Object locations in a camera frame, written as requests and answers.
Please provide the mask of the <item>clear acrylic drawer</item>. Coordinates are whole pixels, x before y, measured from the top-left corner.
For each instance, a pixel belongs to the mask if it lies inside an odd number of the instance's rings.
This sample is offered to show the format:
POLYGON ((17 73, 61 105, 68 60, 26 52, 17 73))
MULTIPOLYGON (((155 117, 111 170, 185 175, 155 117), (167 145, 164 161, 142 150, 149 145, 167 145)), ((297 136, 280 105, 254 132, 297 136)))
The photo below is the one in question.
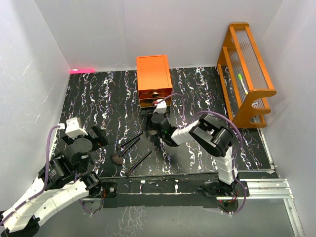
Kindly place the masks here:
MULTIPOLYGON (((140 99, 140 107, 141 108, 147 108, 147 107, 153 107, 154 106, 154 102, 157 100, 161 100, 162 98, 146 98, 146 99, 140 99)), ((168 98, 167 100, 165 100, 166 104, 168 106, 171 105, 171 100, 172 98, 168 98)))
POLYGON ((140 99, 152 99, 152 98, 164 98, 170 95, 172 92, 171 88, 163 89, 151 89, 151 90, 139 90, 140 99))
POLYGON ((154 110, 152 108, 142 108, 141 109, 141 114, 142 117, 147 116, 148 114, 152 113, 154 110))

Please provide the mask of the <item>thin black makeup brush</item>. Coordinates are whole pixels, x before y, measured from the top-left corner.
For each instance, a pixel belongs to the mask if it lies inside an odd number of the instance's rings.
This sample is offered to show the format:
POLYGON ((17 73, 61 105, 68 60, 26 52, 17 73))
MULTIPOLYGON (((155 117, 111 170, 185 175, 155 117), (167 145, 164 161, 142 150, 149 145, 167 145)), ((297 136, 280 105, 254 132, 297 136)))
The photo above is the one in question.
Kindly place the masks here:
POLYGON ((133 136, 132 138, 128 139, 127 141, 125 141, 122 144, 116 145, 116 150, 120 150, 122 147, 126 146, 127 144, 133 142, 134 140, 136 140, 138 137, 140 137, 143 134, 143 131, 136 134, 135 136, 133 136))

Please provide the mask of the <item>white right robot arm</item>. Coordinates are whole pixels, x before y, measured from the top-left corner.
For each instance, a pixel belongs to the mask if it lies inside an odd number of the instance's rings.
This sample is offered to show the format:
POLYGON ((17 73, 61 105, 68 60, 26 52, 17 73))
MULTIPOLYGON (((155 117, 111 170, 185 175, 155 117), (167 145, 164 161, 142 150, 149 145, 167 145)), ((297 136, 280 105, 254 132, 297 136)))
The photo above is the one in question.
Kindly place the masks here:
POLYGON ((203 189, 212 195, 231 196, 237 189, 238 171, 233 158, 233 131, 209 114, 202 115, 198 120, 184 128, 171 125, 163 113, 152 112, 147 115, 148 130, 157 134, 162 141, 170 146, 195 141, 214 157, 218 167, 218 181, 203 185, 203 189))

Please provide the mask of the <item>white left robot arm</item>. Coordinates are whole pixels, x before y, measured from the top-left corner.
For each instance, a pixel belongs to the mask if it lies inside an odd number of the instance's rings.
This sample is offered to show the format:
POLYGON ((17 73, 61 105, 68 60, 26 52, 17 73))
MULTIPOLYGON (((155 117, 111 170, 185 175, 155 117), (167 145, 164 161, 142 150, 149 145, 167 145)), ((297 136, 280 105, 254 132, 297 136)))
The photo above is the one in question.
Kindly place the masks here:
POLYGON ((102 192, 102 182, 88 165, 93 164, 91 153, 108 145, 105 130, 91 128, 92 137, 83 129, 78 136, 63 137, 66 148, 47 157, 29 189, 8 210, 0 213, 4 227, 2 237, 33 237, 53 215, 85 197, 97 197, 102 192))

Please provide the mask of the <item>small black makeup brush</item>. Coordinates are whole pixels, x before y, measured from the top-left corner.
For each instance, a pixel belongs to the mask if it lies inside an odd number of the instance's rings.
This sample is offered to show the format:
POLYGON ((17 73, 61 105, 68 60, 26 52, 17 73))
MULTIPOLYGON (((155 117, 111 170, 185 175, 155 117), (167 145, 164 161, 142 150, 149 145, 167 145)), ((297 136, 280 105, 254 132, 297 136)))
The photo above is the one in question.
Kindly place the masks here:
POLYGON ((152 151, 148 151, 139 161, 137 161, 132 167, 130 167, 126 172, 125 176, 130 177, 133 171, 152 153, 152 151))

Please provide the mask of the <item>large fluffy powder brush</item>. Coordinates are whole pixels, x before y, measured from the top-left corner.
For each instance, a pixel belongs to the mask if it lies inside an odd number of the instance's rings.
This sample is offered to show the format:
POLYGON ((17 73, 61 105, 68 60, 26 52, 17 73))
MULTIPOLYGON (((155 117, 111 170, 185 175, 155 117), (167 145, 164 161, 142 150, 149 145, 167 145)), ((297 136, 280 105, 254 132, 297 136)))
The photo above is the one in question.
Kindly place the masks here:
POLYGON ((131 142, 119 155, 111 155, 111 161, 117 166, 123 165, 123 156, 140 140, 140 137, 131 142))

